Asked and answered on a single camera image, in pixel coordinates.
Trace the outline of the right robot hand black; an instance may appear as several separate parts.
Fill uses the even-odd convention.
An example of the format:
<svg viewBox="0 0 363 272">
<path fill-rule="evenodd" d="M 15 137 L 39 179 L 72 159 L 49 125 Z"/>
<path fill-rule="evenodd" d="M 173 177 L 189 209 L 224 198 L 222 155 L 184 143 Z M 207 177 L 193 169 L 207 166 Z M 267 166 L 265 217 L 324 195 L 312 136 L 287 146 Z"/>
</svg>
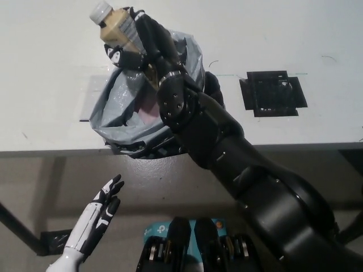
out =
<svg viewBox="0 0 363 272">
<path fill-rule="evenodd" d="M 145 52 L 131 52 L 120 46 L 109 45 L 105 46 L 105 51 L 119 68 L 146 71 L 149 66 L 153 67 L 158 82 L 157 103 L 165 125 L 172 131 L 177 131 L 187 124 L 199 113 L 201 96 L 210 96 L 224 105 L 216 76 L 207 73 L 203 86 L 198 86 L 189 76 L 177 46 L 164 26 L 149 17 L 144 10 L 136 11 L 133 7 L 125 7 L 121 11 L 136 25 L 137 36 Z"/>
</svg>

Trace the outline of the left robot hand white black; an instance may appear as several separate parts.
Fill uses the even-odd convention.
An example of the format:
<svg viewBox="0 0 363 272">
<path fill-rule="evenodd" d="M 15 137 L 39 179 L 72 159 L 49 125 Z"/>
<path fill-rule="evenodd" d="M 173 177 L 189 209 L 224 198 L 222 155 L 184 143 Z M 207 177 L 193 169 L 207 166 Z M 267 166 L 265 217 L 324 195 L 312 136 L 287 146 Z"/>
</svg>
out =
<svg viewBox="0 0 363 272">
<path fill-rule="evenodd" d="M 121 175 L 117 175 L 99 190 L 79 217 L 65 248 L 80 252 L 84 258 L 91 255 L 120 206 L 117 193 L 123 186 Z"/>
</svg>

